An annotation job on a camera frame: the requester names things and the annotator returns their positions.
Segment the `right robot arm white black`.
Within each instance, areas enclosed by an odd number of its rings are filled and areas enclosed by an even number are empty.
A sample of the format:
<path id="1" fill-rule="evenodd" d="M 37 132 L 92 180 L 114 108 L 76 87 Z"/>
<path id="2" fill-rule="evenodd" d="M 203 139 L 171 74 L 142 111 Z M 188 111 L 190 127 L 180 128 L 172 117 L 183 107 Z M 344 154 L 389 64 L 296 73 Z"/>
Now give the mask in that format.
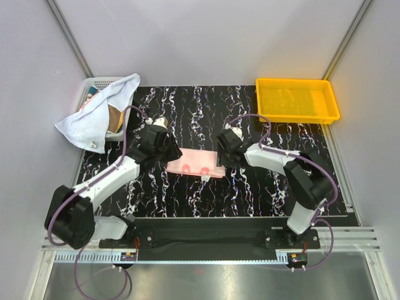
<path id="1" fill-rule="evenodd" d="M 238 127 L 223 129 L 217 136 L 217 165 L 263 168 L 286 177 L 295 203 L 279 237 L 292 248 L 305 242 L 316 217 L 338 198 L 333 175 L 316 151 L 284 151 L 260 142 L 244 142 Z"/>

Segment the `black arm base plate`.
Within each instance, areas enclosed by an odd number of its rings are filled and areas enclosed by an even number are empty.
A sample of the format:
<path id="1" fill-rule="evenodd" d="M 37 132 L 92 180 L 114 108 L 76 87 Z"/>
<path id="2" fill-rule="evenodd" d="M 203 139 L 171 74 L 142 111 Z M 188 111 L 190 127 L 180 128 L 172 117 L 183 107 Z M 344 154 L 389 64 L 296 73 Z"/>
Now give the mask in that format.
<path id="1" fill-rule="evenodd" d="M 169 244 L 249 244 L 266 249 L 320 249 L 315 229 L 294 234 L 286 217 L 137 218 L 121 240 L 103 238 L 100 248 L 155 249 Z"/>

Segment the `light blue white towel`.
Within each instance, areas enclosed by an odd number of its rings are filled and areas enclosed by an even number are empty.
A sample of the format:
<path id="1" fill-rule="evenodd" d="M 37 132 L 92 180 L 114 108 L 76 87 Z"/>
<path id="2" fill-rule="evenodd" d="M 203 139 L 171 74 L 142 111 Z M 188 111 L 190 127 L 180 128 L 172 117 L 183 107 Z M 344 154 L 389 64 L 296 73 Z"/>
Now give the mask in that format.
<path id="1" fill-rule="evenodd" d="M 123 112 L 139 83 L 138 74 L 112 82 L 86 101 L 81 110 L 59 121 L 55 127 L 74 146 L 104 154 L 110 123 L 109 109 Z"/>

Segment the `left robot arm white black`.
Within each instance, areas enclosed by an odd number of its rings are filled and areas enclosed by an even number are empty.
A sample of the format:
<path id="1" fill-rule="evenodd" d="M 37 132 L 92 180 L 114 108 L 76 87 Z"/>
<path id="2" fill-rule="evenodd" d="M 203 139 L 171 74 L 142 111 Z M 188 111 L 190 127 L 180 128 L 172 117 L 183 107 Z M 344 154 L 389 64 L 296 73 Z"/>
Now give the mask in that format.
<path id="1" fill-rule="evenodd" d="M 44 227 L 54 246 L 81 249 L 100 240 L 103 246 L 121 248 L 134 244 L 134 219 L 121 216 L 95 216 L 98 207 L 129 181 L 137 179 L 146 167 L 166 164 L 182 156 L 168 120 L 159 117 L 141 133 L 130 150 L 91 179 L 74 187 L 59 186 L 52 197 Z"/>

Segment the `pink rabbit towel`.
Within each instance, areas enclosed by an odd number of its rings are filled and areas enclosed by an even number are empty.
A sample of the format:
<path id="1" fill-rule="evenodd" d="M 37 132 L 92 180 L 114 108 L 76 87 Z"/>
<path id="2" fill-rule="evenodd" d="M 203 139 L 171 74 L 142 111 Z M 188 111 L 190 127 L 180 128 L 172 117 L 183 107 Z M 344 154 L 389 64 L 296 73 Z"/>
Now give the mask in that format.
<path id="1" fill-rule="evenodd" d="M 168 173 L 199 176 L 205 181 L 209 181 L 210 178 L 223 178 L 226 175 L 225 167 L 217 166 L 218 153 L 216 151 L 188 148 L 179 150 L 182 156 L 178 160 L 167 163 Z"/>

